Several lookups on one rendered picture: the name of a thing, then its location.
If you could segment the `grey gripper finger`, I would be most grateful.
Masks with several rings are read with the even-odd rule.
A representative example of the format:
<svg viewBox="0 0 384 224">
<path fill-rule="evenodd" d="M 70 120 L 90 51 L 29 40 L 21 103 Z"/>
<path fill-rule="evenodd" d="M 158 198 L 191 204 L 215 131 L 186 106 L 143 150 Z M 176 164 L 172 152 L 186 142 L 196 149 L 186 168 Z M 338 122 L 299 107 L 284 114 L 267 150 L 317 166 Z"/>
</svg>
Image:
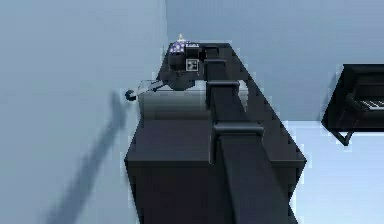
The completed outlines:
<svg viewBox="0 0 384 224">
<path fill-rule="evenodd" d="M 161 80 L 143 80 L 137 89 L 138 94 L 142 94 L 147 91 L 154 91 L 162 87 Z"/>
<path fill-rule="evenodd" d="M 137 90 L 127 90 L 125 92 L 125 98 L 128 101 L 135 101 L 140 94 L 148 91 L 157 91 L 161 87 L 163 87 L 163 84 L 159 84 L 159 85 L 150 84 L 148 86 L 140 87 Z"/>
</svg>

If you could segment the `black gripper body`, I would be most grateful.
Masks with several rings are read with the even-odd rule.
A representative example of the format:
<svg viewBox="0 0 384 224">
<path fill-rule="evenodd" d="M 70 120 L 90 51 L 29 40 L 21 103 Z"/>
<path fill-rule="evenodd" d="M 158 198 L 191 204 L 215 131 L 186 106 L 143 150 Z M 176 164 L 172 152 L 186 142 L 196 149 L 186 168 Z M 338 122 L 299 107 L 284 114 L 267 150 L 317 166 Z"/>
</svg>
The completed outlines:
<svg viewBox="0 0 384 224">
<path fill-rule="evenodd" d="M 184 54 L 169 54 L 168 74 L 165 76 L 166 84 L 175 91 L 184 91 L 195 85 L 195 72 L 186 70 Z"/>
</svg>

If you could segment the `black upright piano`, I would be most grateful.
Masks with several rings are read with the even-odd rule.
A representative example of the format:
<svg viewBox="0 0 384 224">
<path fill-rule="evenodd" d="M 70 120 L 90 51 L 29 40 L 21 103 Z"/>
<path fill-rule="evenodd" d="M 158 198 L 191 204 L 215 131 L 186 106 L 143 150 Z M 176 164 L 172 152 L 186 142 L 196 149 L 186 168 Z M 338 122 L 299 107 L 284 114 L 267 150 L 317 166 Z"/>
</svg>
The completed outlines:
<svg viewBox="0 0 384 224">
<path fill-rule="evenodd" d="M 344 64 L 321 123 L 344 146 L 355 132 L 384 132 L 384 64 Z"/>
</svg>

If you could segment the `blue white-dotted round object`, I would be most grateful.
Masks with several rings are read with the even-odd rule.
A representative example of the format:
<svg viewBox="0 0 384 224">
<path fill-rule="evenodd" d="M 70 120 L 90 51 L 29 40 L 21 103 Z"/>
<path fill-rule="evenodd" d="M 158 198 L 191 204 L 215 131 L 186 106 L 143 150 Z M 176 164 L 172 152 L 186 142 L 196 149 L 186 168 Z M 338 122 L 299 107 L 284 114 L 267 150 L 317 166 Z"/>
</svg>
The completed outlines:
<svg viewBox="0 0 384 224">
<path fill-rule="evenodd" d="M 169 47 L 168 53 L 171 55 L 181 54 L 184 52 L 185 45 L 186 40 L 184 39 L 183 34 L 180 33 L 177 40 Z"/>
</svg>

